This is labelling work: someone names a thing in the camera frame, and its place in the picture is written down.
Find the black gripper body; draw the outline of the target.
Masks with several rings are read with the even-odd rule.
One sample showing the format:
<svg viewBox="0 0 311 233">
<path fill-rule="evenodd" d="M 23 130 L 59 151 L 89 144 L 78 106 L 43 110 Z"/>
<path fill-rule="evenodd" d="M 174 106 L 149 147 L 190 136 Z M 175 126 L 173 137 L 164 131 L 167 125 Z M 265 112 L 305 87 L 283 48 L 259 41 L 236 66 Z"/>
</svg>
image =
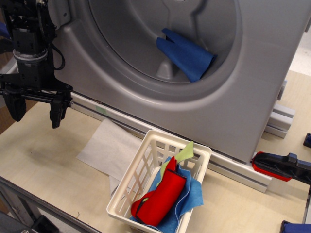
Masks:
<svg viewBox="0 0 311 233">
<path fill-rule="evenodd" d="M 25 100 L 71 105 L 72 86 L 55 77 L 52 58 L 17 60 L 18 72 L 0 75 L 0 94 L 7 105 L 23 105 Z"/>
</svg>

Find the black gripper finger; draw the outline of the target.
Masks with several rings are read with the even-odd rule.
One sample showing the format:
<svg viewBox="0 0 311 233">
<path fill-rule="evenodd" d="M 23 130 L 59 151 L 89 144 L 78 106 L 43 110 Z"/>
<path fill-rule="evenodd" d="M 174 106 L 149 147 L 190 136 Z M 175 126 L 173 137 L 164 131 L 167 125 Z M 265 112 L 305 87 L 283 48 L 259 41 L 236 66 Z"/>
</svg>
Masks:
<svg viewBox="0 0 311 233">
<path fill-rule="evenodd" d="M 25 98 L 9 93 L 4 93 L 3 97 L 12 119 L 16 122 L 21 121 L 26 113 Z"/>
<path fill-rule="evenodd" d="M 63 95 L 58 93 L 54 99 L 50 102 L 50 120 L 52 122 L 52 128 L 56 129 L 60 126 L 61 120 L 65 118 L 68 102 Z"/>
</svg>

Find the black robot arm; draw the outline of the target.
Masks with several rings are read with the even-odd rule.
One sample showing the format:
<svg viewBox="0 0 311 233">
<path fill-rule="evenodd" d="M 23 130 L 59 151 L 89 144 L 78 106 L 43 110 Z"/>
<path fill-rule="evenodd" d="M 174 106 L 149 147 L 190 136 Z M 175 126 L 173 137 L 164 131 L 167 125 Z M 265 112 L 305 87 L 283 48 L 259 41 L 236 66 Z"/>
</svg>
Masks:
<svg viewBox="0 0 311 233">
<path fill-rule="evenodd" d="M 52 127 L 58 128 L 72 105 L 72 86 L 55 77 L 65 67 L 65 58 L 55 67 L 53 52 L 62 55 L 53 44 L 57 37 L 46 0 L 2 0 L 0 7 L 5 32 L 12 41 L 18 72 L 1 74 L 0 94 L 11 117 L 19 122 L 26 113 L 26 100 L 50 104 Z"/>
</svg>

